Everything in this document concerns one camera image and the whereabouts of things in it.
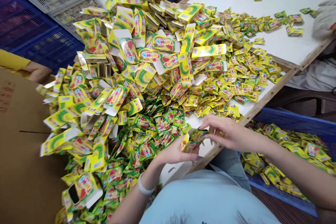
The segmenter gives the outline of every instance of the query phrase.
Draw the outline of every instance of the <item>pile of candy packets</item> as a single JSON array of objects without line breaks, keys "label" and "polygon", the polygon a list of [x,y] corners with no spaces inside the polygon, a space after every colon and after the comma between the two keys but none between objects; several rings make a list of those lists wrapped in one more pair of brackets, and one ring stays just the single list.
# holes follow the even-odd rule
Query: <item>pile of candy packets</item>
[{"label": "pile of candy packets", "polygon": [[[331,157],[326,154],[328,148],[318,136],[280,129],[275,124],[268,125],[254,121],[249,122],[246,127],[267,136],[321,170],[336,176],[336,162],[332,162]],[[273,184],[282,191],[307,200],[295,184],[264,155],[245,152],[240,158],[244,170],[251,176],[259,174],[265,184]]]},{"label": "pile of candy packets", "polygon": [[106,223],[159,151],[186,134],[181,149],[197,152],[206,131],[191,132],[185,117],[238,122],[229,101],[256,102],[268,79],[282,77],[266,51],[251,50],[265,40],[244,38],[272,29],[264,17],[165,0],[105,5],[82,10],[92,15],[74,23],[85,49],[37,88],[51,114],[41,156],[69,157],[58,223]]}]

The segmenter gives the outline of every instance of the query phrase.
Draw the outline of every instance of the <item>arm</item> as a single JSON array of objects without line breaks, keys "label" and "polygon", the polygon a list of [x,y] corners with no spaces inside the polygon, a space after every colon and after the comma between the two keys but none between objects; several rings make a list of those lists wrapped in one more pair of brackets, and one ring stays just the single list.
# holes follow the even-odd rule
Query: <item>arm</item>
[{"label": "arm", "polygon": [[278,167],[314,205],[336,211],[336,178],[265,138],[262,154]]},{"label": "arm", "polygon": [[[165,164],[192,161],[199,162],[203,158],[197,154],[184,153],[181,150],[181,142],[184,136],[178,139],[161,151],[148,166],[141,177],[141,184],[147,190],[155,188]],[[138,185],[119,204],[108,224],[138,224],[144,214],[150,195],[140,192]]]},{"label": "arm", "polygon": [[273,162],[313,204],[336,211],[336,178],[303,160],[267,137],[240,126],[229,118],[208,115],[200,129],[210,127],[210,138],[229,149],[262,153]]},{"label": "arm", "polygon": [[[164,163],[154,158],[147,170],[141,177],[141,184],[147,190],[152,190],[159,182],[159,177],[164,167]],[[114,212],[109,224],[132,224],[139,223],[150,195],[140,192],[138,185],[127,194]]]},{"label": "arm", "polygon": [[24,67],[22,70],[25,70],[31,73],[28,78],[29,80],[40,83],[40,84],[47,81],[51,74],[50,68],[40,65],[33,61],[30,61],[28,65]]}]

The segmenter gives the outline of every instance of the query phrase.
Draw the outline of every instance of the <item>white table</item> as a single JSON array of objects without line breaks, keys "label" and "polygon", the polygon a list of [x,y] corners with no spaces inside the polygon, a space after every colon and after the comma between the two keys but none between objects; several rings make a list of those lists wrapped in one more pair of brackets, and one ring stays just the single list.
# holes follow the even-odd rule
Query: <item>white table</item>
[{"label": "white table", "polygon": [[[310,7],[311,9],[318,9],[318,4],[325,0],[262,0],[255,2],[254,0],[182,0],[182,3],[203,2],[205,6],[216,6],[218,11],[224,11],[231,7],[233,12],[243,13],[247,12],[255,17],[272,16],[277,12],[283,10],[287,15],[298,14],[300,9]],[[310,15],[302,14],[305,23],[301,28],[305,32],[302,37],[288,37],[285,27],[282,26],[269,33],[258,33],[257,36],[251,38],[254,40],[257,37],[264,37],[265,45],[256,45],[271,54],[278,64],[282,65],[287,70],[286,75],[282,80],[273,84],[268,81],[268,86],[261,92],[258,101],[246,102],[245,105],[240,105],[234,100],[230,104],[238,105],[239,111],[244,115],[244,118],[239,122],[245,126],[268,101],[297,73],[309,65],[320,52],[332,41],[332,38],[313,38],[312,28],[314,19]],[[186,118],[193,128],[198,128],[202,123],[202,118],[196,118],[191,115]],[[209,163],[219,152],[221,148],[218,145],[212,146],[209,139],[205,139],[204,146],[201,145],[199,154],[205,158],[195,166],[191,162],[183,162],[179,164],[167,164],[162,171],[160,181],[165,185],[168,182],[179,179],[185,174],[194,170],[202,169]]]}]

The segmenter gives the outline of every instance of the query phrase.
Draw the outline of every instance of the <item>hand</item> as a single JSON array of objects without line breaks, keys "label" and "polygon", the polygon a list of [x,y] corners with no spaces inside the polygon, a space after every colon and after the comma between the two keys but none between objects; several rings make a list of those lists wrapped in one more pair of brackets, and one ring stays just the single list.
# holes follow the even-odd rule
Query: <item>hand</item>
[{"label": "hand", "polygon": [[327,0],[319,4],[319,6],[336,6],[336,0]]},{"label": "hand", "polygon": [[336,30],[336,5],[322,6],[317,11],[318,15],[314,20],[313,32],[324,30]]},{"label": "hand", "polygon": [[[207,115],[199,129],[203,130],[208,126],[210,134],[205,135],[205,138],[235,151],[264,154],[274,144],[267,137],[240,126],[230,118]],[[220,132],[224,132],[225,137],[220,136]]]},{"label": "hand", "polygon": [[194,153],[185,153],[181,149],[181,143],[184,139],[184,135],[180,136],[179,138],[175,139],[167,148],[161,151],[155,159],[159,161],[159,163],[168,163],[168,164],[175,164],[185,161],[192,161],[192,162],[200,162],[203,160],[203,157],[194,154]]}]

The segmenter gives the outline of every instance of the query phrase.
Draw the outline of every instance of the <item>left hand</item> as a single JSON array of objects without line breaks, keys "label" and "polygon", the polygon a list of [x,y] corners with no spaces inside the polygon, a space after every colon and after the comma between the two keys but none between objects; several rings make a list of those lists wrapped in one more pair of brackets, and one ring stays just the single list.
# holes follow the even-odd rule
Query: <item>left hand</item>
[{"label": "left hand", "polygon": [[181,143],[184,135],[175,139],[166,149],[162,150],[156,157],[157,161],[160,163],[176,164],[180,162],[200,162],[203,157],[194,153],[185,153],[181,149]]},{"label": "left hand", "polygon": [[313,32],[336,30],[336,6],[322,6],[317,11]]}]

